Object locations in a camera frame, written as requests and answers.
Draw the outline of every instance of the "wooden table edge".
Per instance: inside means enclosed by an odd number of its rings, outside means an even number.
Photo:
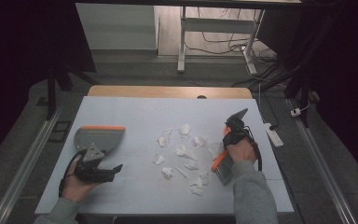
[[[88,96],[147,97],[147,98],[197,98],[253,99],[247,88],[228,87],[168,87],[168,86],[110,86],[95,85]]]

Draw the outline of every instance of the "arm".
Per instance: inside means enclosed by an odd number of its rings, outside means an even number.
[[[54,205],[51,213],[39,216],[34,224],[76,224],[77,209],[80,202],[86,198],[87,194],[101,183],[85,183],[80,181],[74,173],[76,162],[71,165],[68,176],[65,179],[62,196]]]
[[[256,171],[255,153],[249,141],[227,147],[234,160],[234,213],[238,224],[278,223],[274,197],[263,173]]]

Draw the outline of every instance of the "metal rail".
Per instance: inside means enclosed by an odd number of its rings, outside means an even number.
[[[34,165],[39,158],[40,153],[48,140],[48,136],[62,112],[62,109],[66,103],[67,94],[63,93],[62,96],[63,97],[58,109],[50,120],[46,120],[43,123],[39,133],[36,136],[36,139],[28,150],[28,153],[22,161],[19,170],[13,177],[5,195],[0,202],[0,224],[7,222],[7,219],[13,210],[16,201],[19,199],[19,196],[25,186],[25,183],[28,180],[30,173],[34,169]]]
[[[287,99],[286,102],[291,108],[295,108],[289,99]],[[341,188],[339,187],[336,179],[333,177],[330,168],[324,160],[324,156],[321,150],[319,149],[313,138],[310,128],[306,128],[300,119],[296,119],[296,125],[304,139],[305,144],[307,145],[307,148],[310,152],[310,155],[312,156],[313,161],[315,162],[316,168],[318,169],[319,174],[322,177],[324,185],[326,186],[327,191],[329,192],[333,203],[336,206],[338,214],[341,217],[342,223],[357,223],[351,211],[351,208],[347,200],[345,199],[344,194],[342,193]]]

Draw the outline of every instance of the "metal frame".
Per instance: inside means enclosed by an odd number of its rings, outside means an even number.
[[[186,60],[186,32],[210,32],[210,33],[233,33],[250,35],[249,42],[242,52],[251,75],[257,74],[255,65],[252,60],[251,50],[255,42],[255,36],[263,17],[264,10],[261,10],[255,21],[238,21],[238,20],[219,20],[219,19],[201,19],[187,18],[186,7],[181,7],[181,38],[178,56],[178,73],[185,72]]]
[[[289,105],[291,109],[295,108],[292,102],[287,99],[286,103]],[[312,132],[308,127],[304,125],[304,123],[300,119],[296,119],[296,125],[298,130],[300,131],[305,144],[310,152],[310,155],[315,162],[315,166],[321,175],[322,181],[329,192],[334,205],[336,206],[337,212],[341,217],[342,223],[346,224],[355,224],[356,219],[352,213],[352,210],[345,199],[344,194],[342,193],[341,188],[339,187],[336,179],[333,177],[333,174],[330,171],[327,162],[324,160],[324,156],[316,144]]]
[[[36,164],[37,159],[39,158],[40,153],[43,150],[46,142],[48,141],[48,136],[51,133],[51,130],[54,127],[58,117],[60,116],[63,107],[66,104],[67,94],[63,94],[61,103],[56,110],[56,112],[52,115],[50,120],[46,120],[39,133],[37,134],[36,139],[32,143],[27,155],[25,156],[22,164],[17,171],[16,175],[10,182],[10,185],[7,188],[5,195],[2,197],[0,202],[0,223],[6,223],[8,217],[10,216],[11,211],[19,199],[22,189],[24,188],[29,175],[34,169],[34,165]]]
[[[333,7],[336,3],[317,3],[314,1],[255,1],[255,0],[68,0],[74,3],[120,4],[167,7],[230,7],[276,10],[312,10]]]

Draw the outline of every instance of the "hand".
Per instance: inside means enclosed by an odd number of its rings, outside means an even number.
[[[63,187],[62,197],[65,199],[69,199],[75,203],[80,203],[86,198],[87,194],[100,185],[101,183],[86,183],[79,180],[75,175],[73,175],[74,170],[76,168],[76,163],[72,163],[69,168],[68,174],[69,176],[65,179],[65,186]]]
[[[227,149],[234,162],[251,161],[252,163],[255,163],[257,160],[255,151],[247,138],[240,140],[236,145],[228,145]]]

